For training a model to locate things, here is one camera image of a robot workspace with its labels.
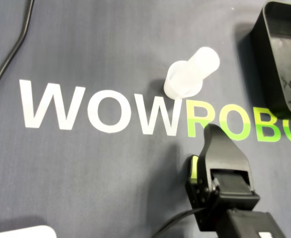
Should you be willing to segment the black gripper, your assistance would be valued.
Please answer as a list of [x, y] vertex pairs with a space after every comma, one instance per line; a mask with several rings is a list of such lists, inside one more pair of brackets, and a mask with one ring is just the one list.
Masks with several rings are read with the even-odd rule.
[[252, 195], [248, 158], [217, 125], [204, 128], [204, 146], [188, 161], [185, 189], [200, 231], [216, 231], [225, 212], [220, 193], [225, 195]]

